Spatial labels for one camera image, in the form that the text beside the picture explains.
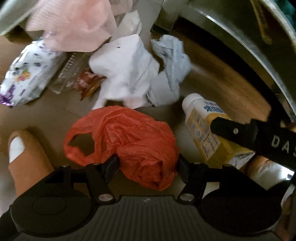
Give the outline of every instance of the pink plastic bag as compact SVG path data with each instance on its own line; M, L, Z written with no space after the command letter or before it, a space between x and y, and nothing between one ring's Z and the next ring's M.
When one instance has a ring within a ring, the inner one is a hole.
M95 141L94 153L89 156L69 145L76 135L86 133L92 133ZM170 186L177 174L179 150L168 124L125 107L99 108L79 119L66 135L64 151L82 166L104 163L116 153L128 179L160 191Z
M26 30L45 30L53 50L92 52L117 29L114 14L131 7L132 0L116 0L113 8L108 0L39 0Z

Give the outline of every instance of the purple foil wrapper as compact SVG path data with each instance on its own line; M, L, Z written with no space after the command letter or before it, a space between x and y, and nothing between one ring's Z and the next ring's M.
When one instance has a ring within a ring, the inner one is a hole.
M7 106L12 106L10 101L13 98L13 91L14 90L15 90L15 85L12 84L5 95L0 94L0 103L7 105Z

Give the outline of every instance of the teal fabric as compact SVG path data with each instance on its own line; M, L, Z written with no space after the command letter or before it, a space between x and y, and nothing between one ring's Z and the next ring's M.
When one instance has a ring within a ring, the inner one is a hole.
M296 14L294 6L288 0L275 0L275 2L296 30Z

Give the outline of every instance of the silver screw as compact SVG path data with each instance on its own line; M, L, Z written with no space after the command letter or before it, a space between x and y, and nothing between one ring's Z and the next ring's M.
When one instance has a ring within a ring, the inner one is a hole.
M184 193L180 195L180 199L185 202L191 202L194 199L194 196L190 193Z
M111 201L113 199L113 196L111 194L105 193L105 194L101 194L99 196L99 200L102 202L108 202Z

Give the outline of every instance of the yellow bottle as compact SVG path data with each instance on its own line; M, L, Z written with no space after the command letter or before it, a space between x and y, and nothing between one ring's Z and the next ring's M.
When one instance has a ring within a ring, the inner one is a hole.
M186 114L185 123L202 156L202 162L209 167L221 168L223 164L231 164L240 169L254 155L251 150L211 132L210 125L216 117L230 120L215 102L193 93L183 100L182 108Z

